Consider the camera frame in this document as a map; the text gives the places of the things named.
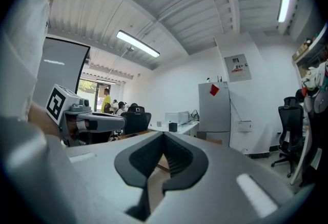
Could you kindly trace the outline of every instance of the gray refrigerator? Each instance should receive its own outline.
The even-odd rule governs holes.
[[[219,91],[211,94],[215,85]],[[224,146],[230,143],[231,113],[227,82],[198,85],[199,91],[199,130],[206,132],[207,139],[222,140]]]

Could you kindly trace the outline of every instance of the black office chair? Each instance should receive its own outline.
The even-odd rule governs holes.
[[[286,97],[284,100],[284,106],[298,106],[299,105],[299,101],[296,97],[294,96],[289,96],[289,97]]]
[[[139,113],[144,113],[145,112],[145,108],[144,107],[140,107],[140,106],[132,106],[128,108],[128,112],[139,112]]]
[[[138,133],[148,130],[150,119],[152,118],[151,113],[145,113],[143,107],[133,107],[136,112],[124,112],[121,114],[126,119],[126,125],[123,129],[124,135]]]
[[[298,162],[297,153],[303,146],[303,107],[301,105],[283,106],[278,108],[283,132],[279,139],[279,149],[281,153],[279,157],[285,157],[277,160],[271,164],[274,167],[275,164],[288,161],[290,163],[291,171],[287,177],[291,177],[294,171],[293,162]],[[290,133],[289,142],[285,141],[287,132]]]

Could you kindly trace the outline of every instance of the wall outlet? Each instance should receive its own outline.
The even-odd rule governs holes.
[[[237,121],[236,122],[237,132],[251,132],[252,131],[252,121]]]

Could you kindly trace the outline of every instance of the person in yellow shirt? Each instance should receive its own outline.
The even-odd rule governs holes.
[[[110,107],[110,104],[111,104],[111,97],[109,96],[109,89],[108,88],[104,89],[104,95],[105,95],[105,98],[104,98],[104,101],[102,102],[102,105],[101,105],[101,110],[100,110],[101,113],[104,113],[104,108],[105,108],[106,104],[109,104],[109,107]]]

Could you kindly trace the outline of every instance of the shelf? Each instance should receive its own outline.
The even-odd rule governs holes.
[[[305,65],[309,60],[311,60],[316,54],[320,52],[320,50],[326,46],[328,43],[328,28],[327,23],[324,25],[318,37],[315,41],[310,45],[309,49],[302,54],[295,63],[298,66]]]

